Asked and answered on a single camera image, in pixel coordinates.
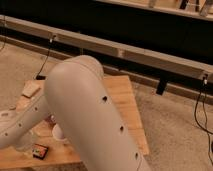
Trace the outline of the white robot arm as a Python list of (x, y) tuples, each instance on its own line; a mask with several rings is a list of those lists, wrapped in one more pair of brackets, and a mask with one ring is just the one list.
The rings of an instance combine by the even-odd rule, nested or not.
[(88, 171), (151, 171), (103, 77), (101, 63), (88, 55), (55, 65), (27, 108), (0, 125), (0, 149), (52, 115)]

